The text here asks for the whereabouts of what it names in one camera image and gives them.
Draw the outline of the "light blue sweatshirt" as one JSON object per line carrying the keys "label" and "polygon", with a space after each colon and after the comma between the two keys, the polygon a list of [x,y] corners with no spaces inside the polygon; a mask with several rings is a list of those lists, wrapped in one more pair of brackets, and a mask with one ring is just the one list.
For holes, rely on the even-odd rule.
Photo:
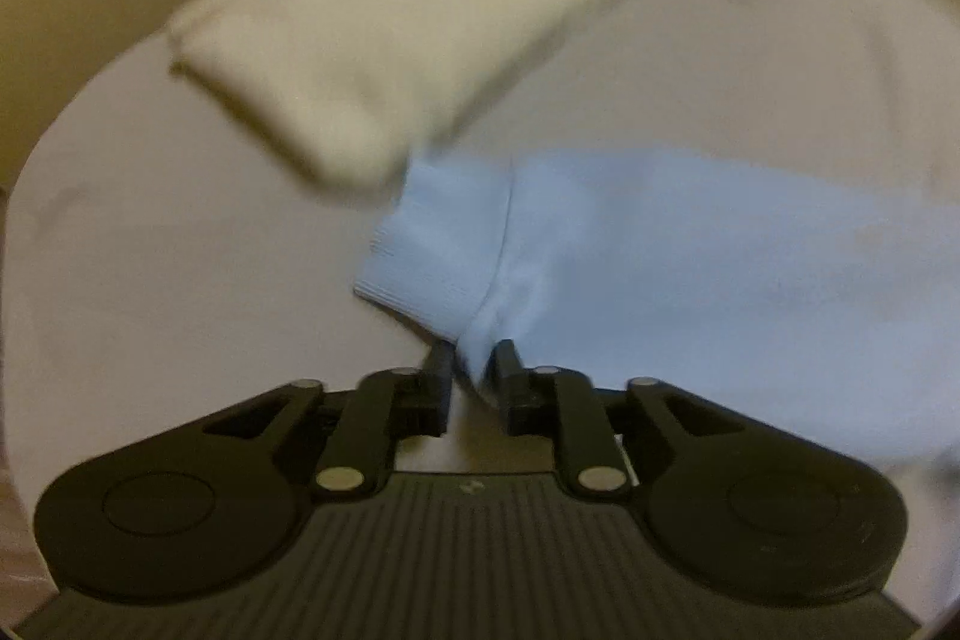
{"label": "light blue sweatshirt", "polygon": [[958,459],[958,211],[675,149],[421,159],[355,283],[457,347],[875,464]]}

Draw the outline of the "grey bed sheet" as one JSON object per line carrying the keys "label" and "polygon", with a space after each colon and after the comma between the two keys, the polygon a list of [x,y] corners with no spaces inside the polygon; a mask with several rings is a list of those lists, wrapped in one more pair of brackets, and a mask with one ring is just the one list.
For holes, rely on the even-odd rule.
{"label": "grey bed sheet", "polygon": [[775,606],[711,590],[613,502],[563,489],[457,347],[358,296],[421,159],[675,149],[958,211],[958,18],[942,0],[605,0],[374,188],[324,184],[174,60],[96,76],[11,198],[7,427],[32,515],[88,459],[291,381],[348,392],[454,349],[448,429],[381,491],[322,503],[262,572],[111,603],[55,583],[20,638],[937,638],[958,615],[958,459],[875,464],[908,531],[880,590]]}

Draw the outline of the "folded white garment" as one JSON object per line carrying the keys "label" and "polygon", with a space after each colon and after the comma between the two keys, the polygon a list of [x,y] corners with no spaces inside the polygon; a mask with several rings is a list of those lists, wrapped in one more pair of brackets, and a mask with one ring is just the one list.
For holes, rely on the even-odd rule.
{"label": "folded white garment", "polygon": [[374,188],[605,0],[190,0],[174,60],[324,184]]}

